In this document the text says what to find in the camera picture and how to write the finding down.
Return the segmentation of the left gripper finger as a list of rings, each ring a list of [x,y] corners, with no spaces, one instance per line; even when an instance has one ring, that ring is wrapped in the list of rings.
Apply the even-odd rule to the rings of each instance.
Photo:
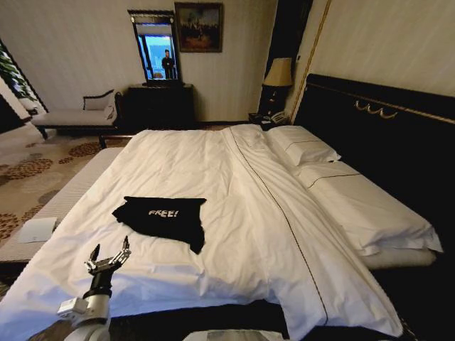
[[[98,269],[99,264],[97,263],[97,258],[100,252],[100,244],[93,249],[90,253],[89,259],[85,262],[85,266],[87,269]]]
[[[118,251],[108,262],[109,265],[122,265],[130,256],[129,238],[126,236],[122,243],[122,249]]]

